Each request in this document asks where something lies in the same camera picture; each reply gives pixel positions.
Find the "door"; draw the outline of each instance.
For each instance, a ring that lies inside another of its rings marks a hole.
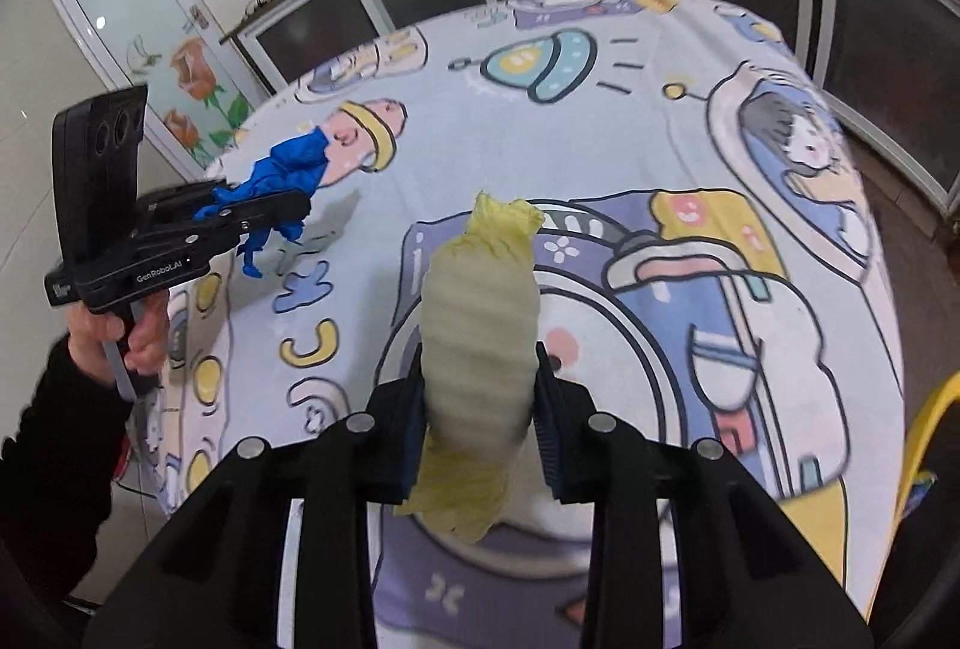
[[[187,179],[234,146],[266,91],[200,0],[54,0],[109,86],[146,83],[146,129]]]

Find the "human hand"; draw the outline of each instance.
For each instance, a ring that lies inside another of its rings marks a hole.
[[[124,364],[129,371],[141,375],[160,372],[167,358],[169,300],[169,291],[157,291],[142,300],[143,318],[131,330],[127,340],[130,351],[124,356]],[[107,362],[107,354],[104,353],[104,343],[117,342],[123,337],[123,321],[113,313],[93,315],[86,305],[79,302],[67,308],[66,324],[70,332],[67,350],[73,363],[94,381],[112,385],[115,379]]]

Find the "tablecloth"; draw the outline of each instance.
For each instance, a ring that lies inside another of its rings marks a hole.
[[[557,375],[648,438],[720,439],[867,609],[901,465],[901,347],[842,132],[779,29],[715,0],[448,14],[301,77],[209,174],[245,180],[316,127],[328,167],[299,244],[273,234],[261,280],[224,255],[174,290],[141,425],[168,509],[241,438],[316,436],[404,374],[430,257],[486,190],[544,211],[539,338]],[[532,434],[483,542],[371,507],[381,645],[576,646],[591,519],[550,499]],[[673,645],[669,513],[661,545]]]

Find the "screw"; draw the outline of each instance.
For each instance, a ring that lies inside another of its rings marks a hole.
[[[376,421],[371,414],[352,414],[347,417],[347,429],[353,433],[369,432]]]
[[[616,429],[616,419],[611,414],[593,414],[587,419],[587,426],[594,432],[613,432]]]
[[[263,438],[243,438],[237,443],[237,456],[243,460],[256,460],[267,448]]]
[[[713,438],[697,441],[696,449],[704,460],[719,460],[723,456],[723,446],[720,445],[720,441],[714,441]]]

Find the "floor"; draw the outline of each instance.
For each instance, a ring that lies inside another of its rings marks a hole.
[[[904,344],[907,422],[960,370],[960,282],[934,241],[940,218],[866,145],[848,138],[863,177],[890,270]]]

